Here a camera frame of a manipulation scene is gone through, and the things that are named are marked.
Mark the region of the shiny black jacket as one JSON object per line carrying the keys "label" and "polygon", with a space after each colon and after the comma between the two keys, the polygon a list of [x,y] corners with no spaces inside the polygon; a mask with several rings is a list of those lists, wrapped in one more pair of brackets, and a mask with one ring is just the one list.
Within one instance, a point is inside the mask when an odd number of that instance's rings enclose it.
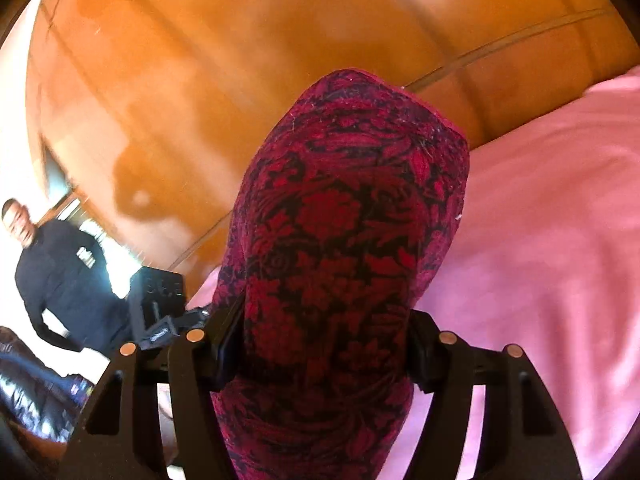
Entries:
{"label": "shiny black jacket", "polygon": [[70,440],[94,383],[61,376],[38,359],[13,330],[1,327],[1,409],[34,436]]}

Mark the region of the pink bed cover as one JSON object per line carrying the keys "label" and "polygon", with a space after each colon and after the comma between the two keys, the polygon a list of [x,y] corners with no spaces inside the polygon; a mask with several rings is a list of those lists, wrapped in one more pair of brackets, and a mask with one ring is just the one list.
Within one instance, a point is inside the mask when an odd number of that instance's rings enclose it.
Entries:
{"label": "pink bed cover", "polygon": [[475,150],[462,229],[420,308],[473,344],[521,344],[582,474],[639,413],[639,73]]}

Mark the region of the person in black top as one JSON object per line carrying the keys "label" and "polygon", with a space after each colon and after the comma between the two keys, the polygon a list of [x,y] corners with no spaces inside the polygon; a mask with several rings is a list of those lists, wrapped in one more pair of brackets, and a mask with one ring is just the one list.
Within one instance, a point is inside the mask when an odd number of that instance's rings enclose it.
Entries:
{"label": "person in black top", "polygon": [[94,236],[58,219],[37,226],[14,198],[3,204],[1,220],[22,246],[15,283],[40,339],[106,358],[132,341],[127,301],[113,292]]}

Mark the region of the red floral knit sweater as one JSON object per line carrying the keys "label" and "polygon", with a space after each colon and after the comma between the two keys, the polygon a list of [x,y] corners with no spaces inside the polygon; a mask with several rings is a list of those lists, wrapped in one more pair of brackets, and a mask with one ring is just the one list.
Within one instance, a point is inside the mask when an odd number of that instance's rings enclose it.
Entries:
{"label": "red floral knit sweater", "polygon": [[411,309],[462,217],[469,147],[362,70],[318,80],[248,166],[215,307],[245,301],[246,361],[212,397],[242,479],[373,479],[411,408]]}

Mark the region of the wooden panelled headboard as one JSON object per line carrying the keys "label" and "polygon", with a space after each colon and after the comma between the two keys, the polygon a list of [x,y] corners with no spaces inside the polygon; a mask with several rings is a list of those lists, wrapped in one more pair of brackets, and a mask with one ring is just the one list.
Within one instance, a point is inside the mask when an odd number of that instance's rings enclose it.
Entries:
{"label": "wooden panelled headboard", "polygon": [[484,144],[639,59],[639,0],[40,0],[29,155],[156,266],[219,260],[242,174],[313,82],[360,68]]}

